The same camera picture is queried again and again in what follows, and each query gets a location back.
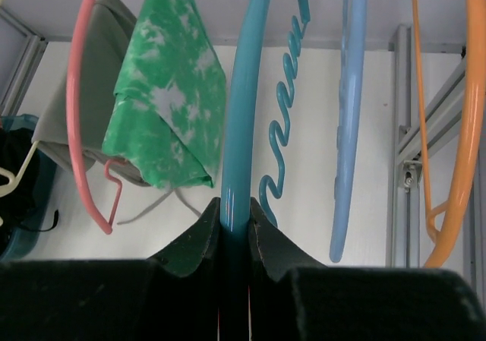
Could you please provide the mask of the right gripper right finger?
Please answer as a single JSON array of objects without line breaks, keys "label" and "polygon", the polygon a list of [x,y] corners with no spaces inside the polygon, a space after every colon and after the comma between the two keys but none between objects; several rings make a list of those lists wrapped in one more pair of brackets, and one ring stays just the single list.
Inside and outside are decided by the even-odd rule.
[{"label": "right gripper right finger", "polygon": [[251,201],[251,333],[255,340],[483,340],[485,314],[454,272],[327,267]]}]

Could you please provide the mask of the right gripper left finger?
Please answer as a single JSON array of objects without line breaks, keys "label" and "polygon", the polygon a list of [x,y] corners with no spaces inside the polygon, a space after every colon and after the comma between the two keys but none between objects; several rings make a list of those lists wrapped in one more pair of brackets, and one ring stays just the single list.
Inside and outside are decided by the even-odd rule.
[{"label": "right gripper left finger", "polygon": [[219,198],[143,260],[1,265],[3,340],[215,340]]}]

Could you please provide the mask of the teal blue hanger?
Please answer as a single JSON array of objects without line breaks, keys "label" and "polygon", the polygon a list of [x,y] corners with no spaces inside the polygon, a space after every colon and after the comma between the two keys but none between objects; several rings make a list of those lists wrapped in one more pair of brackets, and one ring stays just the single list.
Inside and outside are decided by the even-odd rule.
[{"label": "teal blue hanger", "polygon": [[219,338],[248,340],[248,223],[260,59],[270,0],[249,0],[227,104],[222,161]]}]

